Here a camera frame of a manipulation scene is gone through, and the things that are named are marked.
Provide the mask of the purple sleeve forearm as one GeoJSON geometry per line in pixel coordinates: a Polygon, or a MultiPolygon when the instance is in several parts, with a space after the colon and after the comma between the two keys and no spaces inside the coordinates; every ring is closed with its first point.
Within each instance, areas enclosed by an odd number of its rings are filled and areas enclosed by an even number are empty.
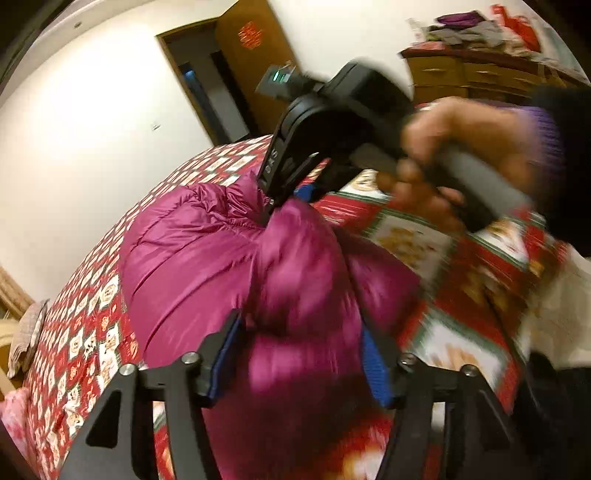
{"type": "Polygon", "coordinates": [[[544,87],[521,109],[537,148],[532,198],[547,230],[590,255],[590,88],[544,87]]]}

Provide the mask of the person's right hand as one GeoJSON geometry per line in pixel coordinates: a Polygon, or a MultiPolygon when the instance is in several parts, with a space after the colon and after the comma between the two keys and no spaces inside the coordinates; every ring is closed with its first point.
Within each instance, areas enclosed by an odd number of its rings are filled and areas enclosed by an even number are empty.
{"type": "Polygon", "coordinates": [[[398,162],[395,173],[377,174],[377,187],[391,194],[398,208],[445,233],[465,230],[458,216],[464,195],[434,185],[425,174],[452,153],[482,161],[532,201],[540,196],[543,154],[531,109],[443,98],[413,116],[402,131],[401,143],[407,156],[398,162]]]}

